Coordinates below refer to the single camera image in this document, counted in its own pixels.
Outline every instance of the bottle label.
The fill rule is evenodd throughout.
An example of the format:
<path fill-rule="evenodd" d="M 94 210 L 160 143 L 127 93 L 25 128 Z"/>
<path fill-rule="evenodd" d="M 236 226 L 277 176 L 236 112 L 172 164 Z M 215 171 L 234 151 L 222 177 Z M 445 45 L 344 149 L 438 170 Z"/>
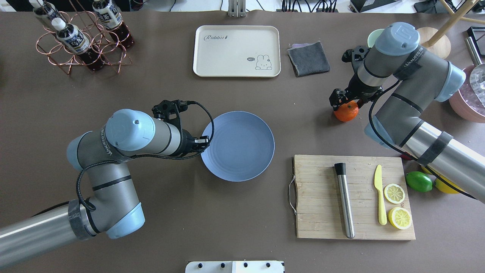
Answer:
<path fill-rule="evenodd" d="M 74 54 L 84 53 L 90 48 L 90 42 L 86 39 L 86 36 L 79 31 L 77 26 L 74 26 L 73 33 L 67 38 L 59 38 L 59 41 L 65 44 L 65 46 Z"/>
<path fill-rule="evenodd" d="M 105 8 L 93 9 L 107 30 L 114 29 L 121 24 L 121 14 L 118 12 L 113 2 L 110 1 Z"/>
<path fill-rule="evenodd" d="M 50 4 L 51 9 L 45 15 L 37 15 L 37 19 L 48 29 L 53 29 L 51 21 L 55 18 L 62 18 L 61 14 L 57 11 L 56 7 L 53 4 Z"/>

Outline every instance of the metal handle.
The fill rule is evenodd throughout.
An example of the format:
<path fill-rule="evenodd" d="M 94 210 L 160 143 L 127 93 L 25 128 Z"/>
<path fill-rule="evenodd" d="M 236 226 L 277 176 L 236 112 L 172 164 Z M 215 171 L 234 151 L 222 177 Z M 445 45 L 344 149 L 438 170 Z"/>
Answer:
<path fill-rule="evenodd" d="M 349 189 L 347 187 L 346 175 L 337 175 L 340 187 L 340 197 L 342 199 L 343 219 L 345 223 L 345 235 L 352 239 L 356 236 L 354 230 L 354 221 L 352 220 L 352 211 L 350 209 Z"/>
<path fill-rule="evenodd" d="M 295 213 L 296 215 L 296 209 L 295 207 L 293 206 L 293 204 L 291 203 L 291 184 L 295 182 L 295 175 L 293 175 L 293 178 L 291 179 L 290 181 L 290 184 L 288 185 L 288 201 L 290 202 L 290 206 L 291 208 L 293 209 L 293 212 Z"/>
<path fill-rule="evenodd" d="M 473 38 L 467 37 L 465 39 L 465 44 L 467 45 L 468 51 L 470 52 L 470 57 L 474 65 L 479 66 L 482 64 L 482 60 L 478 54 L 477 48 L 475 47 L 475 43 L 473 42 Z"/>

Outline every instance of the bottle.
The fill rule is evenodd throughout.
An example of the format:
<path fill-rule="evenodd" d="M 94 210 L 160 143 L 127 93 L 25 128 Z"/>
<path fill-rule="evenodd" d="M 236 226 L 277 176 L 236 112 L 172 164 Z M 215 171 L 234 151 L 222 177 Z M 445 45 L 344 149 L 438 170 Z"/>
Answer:
<path fill-rule="evenodd" d="M 52 26 L 57 30 L 57 39 L 62 42 L 65 47 L 86 64 L 92 71 L 100 70 L 104 66 L 104 57 L 102 54 L 96 53 L 86 35 L 82 33 L 75 25 L 64 22 L 60 18 L 52 20 Z"/>
<path fill-rule="evenodd" d="M 55 18 L 60 18 L 64 21 L 53 4 L 44 2 L 43 0 L 29 0 L 29 2 L 33 7 L 32 11 L 34 12 L 35 17 L 37 17 L 46 29 L 51 30 L 51 21 Z"/>
<path fill-rule="evenodd" d="M 117 38 L 113 33 L 118 36 L 120 43 L 125 48 L 128 49 L 135 44 L 133 36 L 129 33 L 128 27 L 126 27 L 126 24 L 118 11 L 118 7 L 112 0 L 94 0 L 93 10 L 97 13 L 101 24 L 110 31 L 111 38 L 113 38 L 115 42 L 117 41 Z"/>

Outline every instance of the light blue joint cap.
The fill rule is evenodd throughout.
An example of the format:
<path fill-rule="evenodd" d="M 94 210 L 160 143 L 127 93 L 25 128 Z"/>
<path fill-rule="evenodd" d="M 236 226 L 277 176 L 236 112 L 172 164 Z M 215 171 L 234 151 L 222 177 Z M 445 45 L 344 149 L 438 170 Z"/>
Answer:
<path fill-rule="evenodd" d="M 116 111 L 106 123 L 109 143 L 123 151 L 139 150 L 155 135 L 155 122 L 146 113 L 131 109 Z"/>
<path fill-rule="evenodd" d="M 73 141 L 71 141 L 71 143 L 69 143 L 69 145 L 67 146 L 67 151 L 66 151 L 67 160 L 78 171 L 82 171 L 82 167 L 79 164 L 79 160 L 78 160 L 78 146 L 79 146 L 79 143 L 81 142 L 82 137 L 90 132 L 92 131 L 86 132 L 81 136 L 78 136 Z"/>
<path fill-rule="evenodd" d="M 142 203 L 140 202 L 134 209 L 118 221 L 118 223 L 108 229 L 106 234 L 108 234 L 110 239 L 118 239 L 137 231 L 144 223 L 145 215 L 143 215 Z"/>
<path fill-rule="evenodd" d="M 377 132 L 389 143 L 394 144 L 394 141 L 391 139 L 391 136 L 387 133 L 387 131 L 384 129 L 384 126 L 382 126 L 381 122 L 376 118 L 376 116 L 372 117 L 372 121 L 374 122 L 374 127 L 377 130 Z M 387 149 L 390 149 L 388 145 L 386 145 L 382 140 L 374 133 L 374 130 L 372 130 L 371 124 L 367 124 L 367 126 L 364 129 L 365 134 L 372 138 L 375 142 L 381 144 L 381 146 L 384 146 Z"/>
<path fill-rule="evenodd" d="M 403 22 L 390 24 L 375 41 L 374 47 L 382 54 L 403 56 L 413 52 L 420 43 L 420 33 Z"/>
<path fill-rule="evenodd" d="M 451 98 L 453 94 L 461 87 L 465 82 L 467 76 L 458 67 L 454 66 L 451 62 L 448 62 L 448 76 L 446 77 L 443 89 L 440 91 L 435 101 L 444 102 Z"/>

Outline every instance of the yellow knife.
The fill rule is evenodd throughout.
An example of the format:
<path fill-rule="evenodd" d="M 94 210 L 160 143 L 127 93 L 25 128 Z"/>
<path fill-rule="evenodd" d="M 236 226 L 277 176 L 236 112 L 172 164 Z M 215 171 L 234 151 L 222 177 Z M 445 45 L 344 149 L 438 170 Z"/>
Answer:
<path fill-rule="evenodd" d="M 385 225 L 388 223 L 388 218 L 386 216 L 386 206 L 384 205 L 384 195 L 382 192 L 382 166 L 377 165 L 374 174 L 374 187 L 377 189 L 378 199 L 379 199 L 379 223 Z"/>

